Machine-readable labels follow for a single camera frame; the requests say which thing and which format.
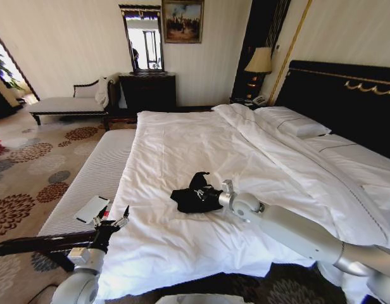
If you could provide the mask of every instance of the table lamp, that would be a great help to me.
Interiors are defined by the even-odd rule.
[[[263,84],[263,74],[271,73],[271,48],[258,47],[246,68],[246,72],[255,73],[256,75],[247,82],[246,97],[248,99],[257,97]]]

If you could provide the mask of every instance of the picture frame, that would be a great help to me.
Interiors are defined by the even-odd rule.
[[[202,43],[204,0],[163,0],[165,43]]]

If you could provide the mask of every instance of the mirror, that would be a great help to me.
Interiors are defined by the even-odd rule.
[[[119,5],[132,67],[137,72],[163,72],[161,6]]]

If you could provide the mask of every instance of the telephone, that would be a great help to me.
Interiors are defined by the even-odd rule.
[[[260,95],[255,97],[253,100],[245,100],[245,102],[257,106],[264,106],[268,103],[268,98],[266,98],[264,95]]]

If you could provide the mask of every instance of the green leaves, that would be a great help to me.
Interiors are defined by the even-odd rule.
[[[11,86],[11,87],[14,87],[18,90],[23,90],[19,85],[18,83],[16,82],[16,79],[14,79],[12,77],[12,73],[11,71],[9,71],[6,67],[5,67],[5,62],[1,59],[1,57],[3,57],[1,54],[0,54],[0,75],[2,75],[2,73],[6,73],[8,75],[8,77],[11,79],[8,84]]]

